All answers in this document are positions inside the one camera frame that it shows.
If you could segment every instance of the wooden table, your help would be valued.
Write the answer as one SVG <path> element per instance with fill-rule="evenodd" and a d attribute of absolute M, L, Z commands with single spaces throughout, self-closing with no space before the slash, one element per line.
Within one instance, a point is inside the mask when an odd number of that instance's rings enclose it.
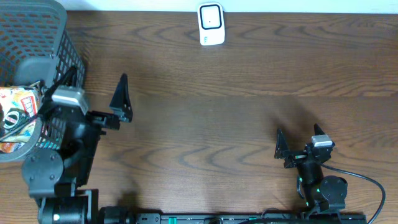
<path fill-rule="evenodd" d="M 132 124 L 99 142 L 87 189 L 99 204 L 163 212 L 261 212 L 305 206 L 297 171 L 274 159 L 276 129 L 303 149 L 319 123 L 336 142 L 328 165 L 374 178 L 398 219 L 396 15 L 225 13 L 226 41 L 202 47 L 197 15 L 69 12 L 88 62 L 91 109 L 129 76 Z M 376 211 L 372 183 L 348 181 L 346 211 Z M 21 164 L 0 165 L 0 223 L 33 223 Z"/>

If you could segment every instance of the wire mesh basket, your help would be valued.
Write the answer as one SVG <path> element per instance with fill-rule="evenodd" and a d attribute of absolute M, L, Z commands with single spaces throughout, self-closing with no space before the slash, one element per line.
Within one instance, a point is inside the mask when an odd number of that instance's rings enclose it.
<path fill-rule="evenodd" d="M 50 87 L 71 66 L 83 86 L 85 67 L 65 29 L 67 12 L 53 0 L 0 0 L 0 86 Z M 17 151 L 0 154 L 0 162 L 18 161 L 39 149 L 60 147 L 65 123 L 36 121 L 30 139 Z"/>

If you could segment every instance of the wall outlet device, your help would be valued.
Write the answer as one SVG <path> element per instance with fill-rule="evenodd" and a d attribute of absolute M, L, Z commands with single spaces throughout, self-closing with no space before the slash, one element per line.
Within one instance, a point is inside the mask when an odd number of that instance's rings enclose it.
<path fill-rule="evenodd" d="M 217 2 L 198 8 L 199 34 L 202 45 L 222 44 L 225 40 L 223 7 Z"/>

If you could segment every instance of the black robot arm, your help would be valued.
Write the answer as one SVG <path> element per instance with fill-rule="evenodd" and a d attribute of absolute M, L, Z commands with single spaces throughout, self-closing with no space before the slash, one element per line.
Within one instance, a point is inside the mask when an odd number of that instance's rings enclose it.
<path fill-rule="evenodd" d="M 121 76 L 110 108 L 104 113 L 88 111 L 84 91 L 73 86 L 76 69 L 71 68 L 51 89 L 46 91 L 38 117 L 46 122 L 62 121 L 65 132 L 59 148 L 38 150 L 22 166 L 29 186 L 29 196 L 39 208 L 41 224 L 106 223 L 106 224 L 257 224 L 257 223 L 347 223 L 365 224 L 362 214 L 342 214 L 345 208 L 347 182 L 341 177 L 323 176 L 322 168 L 335 143 L 316 124 L 315 135 L 302 151 L 291 151 L 281 130 L 277 130 L 275 158 L 284 159 L 285 168 L 298 170 L 298 191 L 307 206 L 301 211 L 267 209 L 262 214 L 161 214 L 132 213 L 126 207 L 103 207 L 98 211 L 98 190 L 78 190 L 87 184 L 103 128 L 119 129 L 120 122 L 131 122 L 132 108 L 127 89 L 127 76 Z M 370 223 L 377 217 L 385 199 Z"/>

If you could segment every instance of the snack package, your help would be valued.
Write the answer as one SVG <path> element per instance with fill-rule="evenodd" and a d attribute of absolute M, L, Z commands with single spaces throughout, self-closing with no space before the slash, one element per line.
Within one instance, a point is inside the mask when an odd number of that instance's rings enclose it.
<path fill-rule="evenodd" d="M 28 86 L 0 87 L 0 137 L 16 129 L 18 125 L 33 117 L 39 106 L 39 92 Z M 0 142 L 0 152 L 11 153 L 27 142 L 35 128 L 35 121 L 18 133 Z"/>

